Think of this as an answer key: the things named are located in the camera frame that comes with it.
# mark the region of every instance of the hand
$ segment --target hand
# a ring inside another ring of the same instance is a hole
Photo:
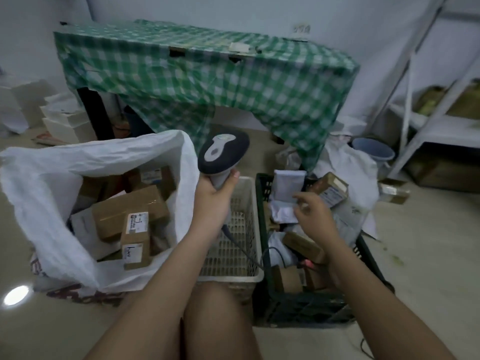
[[[341,240],[332,212],[324,201],[313,192],[295,193],[298,205],[293,211],[303,232],[324,250],[329,243]]]
[[[190,233],[213,242],[222,228],[230,208],[230,199],[240,177],[240,172],[232,169],[223,187],[216,191],[210,178],[201,174],[195,190],[193,218]]]

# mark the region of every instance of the green and white checkered tablecloth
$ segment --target green and white checkered tablecloth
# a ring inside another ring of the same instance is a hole
[[[249,52],[230,52],[231,42]],[[312,42],[171,22],[68,25],[55,43],[70,89],[118,94],[155,132],[183,130],[199,148],[215,106],[239,108],[295,146],[306,169],[359,69]]]

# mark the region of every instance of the blue bucket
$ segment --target blue bucket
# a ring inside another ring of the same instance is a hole
[[[395,152],[387,144],[373,138],[355,138],[353,149],[367,153],[375,162],[385,163],[395,157]]]

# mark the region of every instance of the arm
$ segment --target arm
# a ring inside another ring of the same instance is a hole
[[[440,339],[357,258],[339,236],[330,209],[315,193],[296,195],[303,231],[327,254],[330,273],[345,294],[376,359],[454,359]]]
[[[232,171],[218,192],[207,177],[200,176],[188,233],[85,360],[163,358],[177,333],[208,249],[227,217],[239,176],[238,171]]]

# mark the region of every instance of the plastic crate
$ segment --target plastic crate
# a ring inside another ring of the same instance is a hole
[[[241,176],[230,202],[232,217],[228,228],[235,240],[253,258],[260,262],[262,249],[257,212],[255,180]],[[228,283],[240,301],[250,299],[255,285],[264,278],[264,272],[253,264],[223,232],[208,251],[198,281]]]
[[[262,250],[268,248],[263,201],[268,200],[272,181],[273,176],[267,174],[257,174],[255,181]],[[303,190],[314,182],[314,180],[306,179]],[[385,282],[361,236],[358,237],[353,251],[382,282]],[[269,255],[263,257],[263,265],[265,267],[265,280],[257,285],[253,293],[253,314],[256,325],[327,328],[355,321],[342,294],[277,292],[273,283]]]

